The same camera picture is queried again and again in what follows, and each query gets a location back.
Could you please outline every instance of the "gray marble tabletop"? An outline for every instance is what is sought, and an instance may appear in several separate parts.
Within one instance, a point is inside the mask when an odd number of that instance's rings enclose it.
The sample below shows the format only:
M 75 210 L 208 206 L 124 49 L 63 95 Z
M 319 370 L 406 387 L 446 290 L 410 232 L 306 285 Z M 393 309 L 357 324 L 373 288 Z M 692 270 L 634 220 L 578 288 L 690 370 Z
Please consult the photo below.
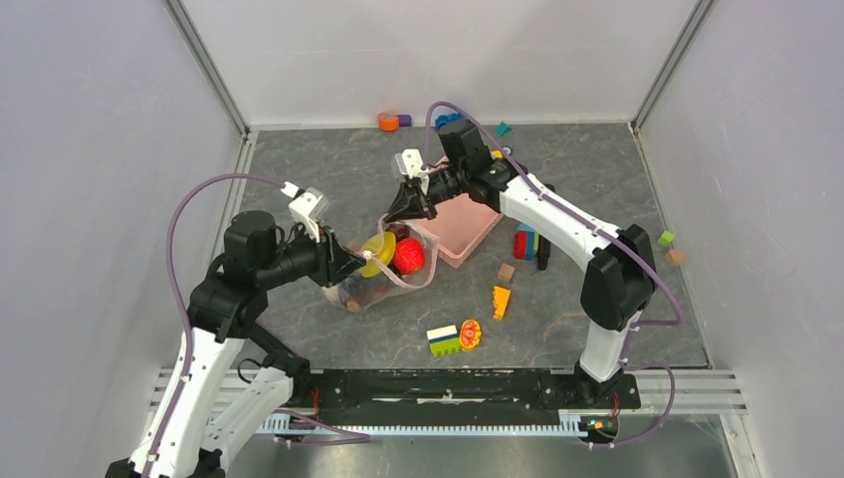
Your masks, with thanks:
M 396 192 L 389 160 L 422 147 L 422 128 L 386 133 L 376 128 L 262 131 L 250 172 L 312 186 L 331 201 L 323 222 L 341 242 L 368 237 Z M 691 317 L 680 274 L 670 269 L 656 239 L 663 231 L 646 168 L 624 124 L 517 125 L 503 138 L 514 157 L 581 209 L 621 227 L 649 232 L 658 271 L 679 296 L 689 320 L 676 328 L 637 333 L 631 362 L 703 365 L 706 356 Z M 442 149 L 432 134 L 432 157 Z M 288 199 L 258 183 L 246 187 L 242 210 L 264 209 L 288 229 Z M 571 366 L 586 340 L 588 319 L 579 304 L 583 275 L 558 249 L 547 270 L 512 255 L 517 222 L 505 218 L 460 269 L 440 261 L 425 289 L 390 298 L 359 313 L 330 305 L 319 287 L 300 280 L 273 291 L 259 322 L 314 367 Z M 493 319 L 492 288 L 503 262 L 516 266 L 502 321 Z M 645 319 L 670 320 L 657 293 Z M 481 344 L 470 353 L 431 357 L 425 332 L 477 319 Z M 261 357 L 247 347 L 241 357 Z

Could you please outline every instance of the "green cube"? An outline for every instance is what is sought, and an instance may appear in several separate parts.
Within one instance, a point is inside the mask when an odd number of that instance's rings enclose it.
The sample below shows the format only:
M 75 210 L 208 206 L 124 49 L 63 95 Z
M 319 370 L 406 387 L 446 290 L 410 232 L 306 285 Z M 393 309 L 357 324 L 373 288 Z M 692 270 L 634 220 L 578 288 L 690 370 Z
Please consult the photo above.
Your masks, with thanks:
M 435 342 L 431 344 L 431 355 L 434 357 L 444 356 L 445 354 L 453 354 L 460 351 L 460 339 L 454 337 L 447 341 Z
M 671 243 L 674 242 L 674 233 L 671 232 L 671 231 L 663 232 L 662 235 L 660 236 L 660 238 L 657 239 L 657 242 L 659 243 L 660 246 L 663 246 L 663 247 L 670 246 Z

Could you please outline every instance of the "pink plastic basket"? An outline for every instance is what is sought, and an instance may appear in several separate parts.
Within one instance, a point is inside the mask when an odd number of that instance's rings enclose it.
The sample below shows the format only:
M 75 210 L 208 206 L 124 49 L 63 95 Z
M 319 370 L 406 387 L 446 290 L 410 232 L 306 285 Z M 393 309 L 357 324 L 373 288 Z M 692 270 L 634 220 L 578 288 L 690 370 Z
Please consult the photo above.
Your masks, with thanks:
M 437 204 L 436 219 L 414 222 L 440 238 L 437 255 L 457 269 L 501 219 L 502 215 L 489 206 L 478 204 L 468 195 L 461 194 Z

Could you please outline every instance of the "green toy block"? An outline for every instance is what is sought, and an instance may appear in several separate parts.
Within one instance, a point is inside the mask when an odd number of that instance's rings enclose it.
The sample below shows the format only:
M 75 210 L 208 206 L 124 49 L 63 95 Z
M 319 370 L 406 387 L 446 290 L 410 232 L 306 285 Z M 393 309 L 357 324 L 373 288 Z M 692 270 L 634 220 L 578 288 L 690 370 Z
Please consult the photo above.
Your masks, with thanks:
M 510 132 L 511 129 L 512 128 L 510 127 L 509 124 L 502 121 L 502 123 L 499 124 L 499 127 L 496 128 L 496 134 L 499 135 L 499 136 L 503 136 L 503 135 L 507 134 L 508 132 Z
M 434 357 L 444 356 L 445 354 L 453 354 L 460 351 L 460 339 L 454 337 L 447 341 L 435 342 L 431 344 L 431 355 Z
M 670 246 L 671 243 L 674 242 L 674 233 L 671 232 L 671 231 L 663 232 L 662 235 L 660 236 L 660 238 L 657 239 L 657 242 L 659 243 L 660 246 L 663 246 L 663 247 Z

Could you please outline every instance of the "metal corner post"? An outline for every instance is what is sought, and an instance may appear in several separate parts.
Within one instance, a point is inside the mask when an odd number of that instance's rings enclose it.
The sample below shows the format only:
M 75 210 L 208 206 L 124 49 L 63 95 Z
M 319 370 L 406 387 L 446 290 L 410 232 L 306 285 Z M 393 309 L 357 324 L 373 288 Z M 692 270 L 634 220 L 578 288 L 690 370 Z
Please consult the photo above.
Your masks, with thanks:
M 202 38 L 200 38 L 199 33 L 196 31 L 196 27 L 193 25 L 182 0 L 163 0 L 163 2 L 173 17 L 173 22 L 175 22 L 184 37 L 185 43 L 193 54 L 193 58 L 196 59 L 196 63 L 199 64 L 199 68 L 205 74 L 205 78 L 208 80 L 211 88 L 214 89 L 217 98 L 220 99 L 223 109 L 229 117 L 229 121 L 232 122 L 232 126 L 235 127 L 241 136 L 246 137 L 249 134 L 249 125 L 246 123 L 243 115 L 241 115 L 240 110 L 238 110 L 232 94 L 226 88 L 223 77 L 214 65 L 214 61 L 211 60 L 211 55 L 205 48 L 205 44 L 202 43 Z
M 689 45 L 692 43 L 695 35 L 698 34 L 698 30 L 701 28 L 701 25 L 707 18 L 707 15 L 715 2 L 716 0 L 698 0 L 698 3 L 695 4 L 695 8 L 692 9 L 689 19 L 686 20 L 686 24 L 683 26 L 683 30 L 680 31 L 680 35 L 674 42 L 674 46 L 671 48 L 668 58 L 665 59 L 665 63 L 663 63 L 659 74 L 657 74 L 657 78 L 654 80 L 653 85 L 651 85 L 650 90 L 648 90 L 648 94 L 645 95 L 645 101 L 642 102 L 642 106 L 639 107 L 639 111 L 636 112 L 636 116 L 633 117 L 632 121 L 630 121 L 630 126 L 632 127 L 634 133 L 638 133 L 638 131 L 642 128 L 642 125 L 644 125 L 645 121 L 648 119 L 648 116 L 656 105 L 657 100 L 659 100 L 660 96 L 662 96 L 665 87 L 668 85 L 668 82 L 671 81 L 671 77 L 674 76 L 677 66 L 680 64 L 683 56 L 689 49 Z

